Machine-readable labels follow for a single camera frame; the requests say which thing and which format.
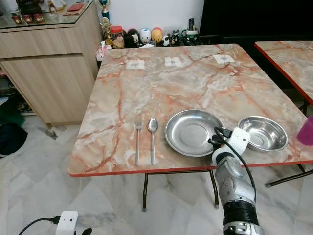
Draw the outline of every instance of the metal bowl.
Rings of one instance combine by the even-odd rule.
[[[239,121],[238,127],[251,134],[248,147],[253,150],[274,152],[288,144],[285,130],[275,121],[261,116],[249,116]]]
[[[190,157],[203,157],[213,152],[208,139],[214,134],[214,127],[224,127],[213,114],[189,109],[170,118],[165,127],[165,138],[177,152]]]

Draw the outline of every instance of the wooden cabinet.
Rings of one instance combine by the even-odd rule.
[[[101,39],[92,2],[72,24],[0,29],[0,66],[45,123],[80,123]]]

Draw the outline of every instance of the metal plate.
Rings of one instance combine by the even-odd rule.
[[[167,122],[165,138],[177,152],[190,157],[203,157],[213,152],[208,139],[214,134],[214,127],[224,127],[213,114],[189,109],[181,111]]]
[[[288,144],[285,130],[275,121],[261,116],[249,116],[239,121],[238,127],[251,134],[248,147],[266,152],[278,151]]]

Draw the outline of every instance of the marble floor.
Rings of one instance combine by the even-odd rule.
[[[29,222],[78,211],[77,234],[221,235],[223,210],[214,207],[208,173],[151,175],[147,212],[141,211],[143,174],[71,178],[67,163],[79,125],[47,135],[28,117],[24,146],[0,159],[0,235],[17,235]],[[267,235],[309,235],[313,231],[313,175],[266,188],[265,183],[299,173],[296,166],[252,168],[258,219]],[[41,221],[25,235],[53,235]]]

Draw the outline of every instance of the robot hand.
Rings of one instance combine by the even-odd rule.
[[[215,176],[224,210],[224,235],[264,235],[255,211],[255,189],[244,179],[245,172],[239,161],[240,154],[249,142],[250,134],[237,127],[233,132],[226,129],[218,131],[230,137],[226,142],[217,133],[219,138],[213,136],[208,141],[216,149],[212,161],[217,166]]]

